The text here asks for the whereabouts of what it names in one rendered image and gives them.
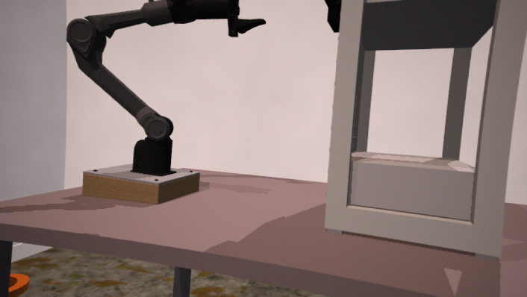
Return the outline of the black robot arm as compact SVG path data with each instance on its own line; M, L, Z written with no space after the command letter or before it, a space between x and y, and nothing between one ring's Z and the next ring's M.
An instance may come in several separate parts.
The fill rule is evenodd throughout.
M143 127L147 137L134 147L131 172L165 176L171 171L172 121L150 108L102 64L107 38L115 30L147 23L150 26L186 24L197 19L214 19L211 0L149 0L140 10L85 16L67 26L66 41L78 68L125 108ZM88 21L87 21L87 20ZM100 31L100 32L99 32ZM95 46L95 48L94 48Z

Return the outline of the grey rectangular frame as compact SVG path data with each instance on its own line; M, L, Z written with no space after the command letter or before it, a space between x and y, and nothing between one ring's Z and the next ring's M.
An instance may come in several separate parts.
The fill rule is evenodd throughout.
M422 243L497 261L502 254L527 0L325 3L327 21L333 32L339 33L326 190L327 232ZM470 60L473 46L492 26L473 167L459 161ZM423 166L425 156L367 152L375 51L453 48L442 157L456 160Z

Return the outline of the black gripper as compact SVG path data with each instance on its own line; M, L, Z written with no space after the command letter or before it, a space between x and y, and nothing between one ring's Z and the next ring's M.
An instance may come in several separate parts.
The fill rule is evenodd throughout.
M244 34L252 28L266 24L264 19L238 19L238 15L240 15L239 0L211 0L211 13L214 19L228 18L228 35L230 37L238 37L238 33Z

